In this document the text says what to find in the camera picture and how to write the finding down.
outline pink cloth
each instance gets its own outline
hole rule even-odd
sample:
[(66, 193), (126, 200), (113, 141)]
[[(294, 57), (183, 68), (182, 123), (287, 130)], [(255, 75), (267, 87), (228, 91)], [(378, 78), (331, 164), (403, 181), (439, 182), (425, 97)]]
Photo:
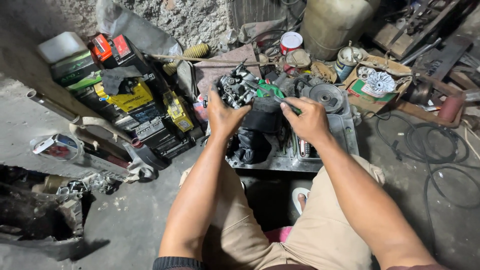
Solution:
[(283, 243), (287, 239), (292, 228), (293, 226), (282, 227), (265, 232), (264, 234), (268, 238), (269, 243)]

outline black sleeve cuff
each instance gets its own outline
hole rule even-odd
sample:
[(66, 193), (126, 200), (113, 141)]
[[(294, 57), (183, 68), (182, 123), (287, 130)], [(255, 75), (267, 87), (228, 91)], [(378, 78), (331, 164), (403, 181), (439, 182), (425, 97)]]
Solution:
[(153, 270), (168, 270), (179, 267), (191, 268), (193, 270), (206, 270), (204, 263), (193, 258), (159, 257), (153, 262)]

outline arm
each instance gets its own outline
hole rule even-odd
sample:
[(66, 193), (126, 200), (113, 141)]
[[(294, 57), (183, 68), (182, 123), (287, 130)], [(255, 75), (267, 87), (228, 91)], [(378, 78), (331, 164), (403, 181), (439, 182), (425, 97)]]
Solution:
[(333, 138), (324, 107), (309, 98), (288, 101), (302, 114), (297, 116), (282, 103), (285, 117), (322, 157), (345, 217), (381, 268), (436, 264), (391, 197)]
[(212, 134), (185, 179), (167, 217), (159, 257), (185, 257), (202, 261), (202, 243), (217, 205), (219, 172), (227, 142), (252, 108), (227, 108), (216, 91), (208, 91), (208, 120)]

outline hand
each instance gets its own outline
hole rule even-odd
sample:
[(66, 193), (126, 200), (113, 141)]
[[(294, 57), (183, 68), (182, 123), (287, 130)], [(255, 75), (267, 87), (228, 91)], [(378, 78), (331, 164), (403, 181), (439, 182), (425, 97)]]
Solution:
[(228, 107), (218, 95), (215, 85), (208, 89), (208, 121), (212, 135), (210, 139), (226, 141), (230, 139), (240, 127), (243, 117), (252, 109), (247, 104), (240, 109)]
[(301, 110), (301, 114), (297, 116), (288, 104), (285, 102), (280, 104), (283, 115), (298, 137), (313, 145), (330, 138), (327, 114), (321, 103), (306, 97), (285, 100)]

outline brown tube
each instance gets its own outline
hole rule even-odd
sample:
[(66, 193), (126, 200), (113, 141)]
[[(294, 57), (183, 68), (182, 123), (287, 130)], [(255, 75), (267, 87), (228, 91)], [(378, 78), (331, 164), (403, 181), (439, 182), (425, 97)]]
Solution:
[(464, 100), (465, 97), (461, 95), (447, 97), (442, 105), (442, 108), (438, 112), (438, 117), (449, 122), (453, 122), (458, 114), (458, 111), (462, 108)]

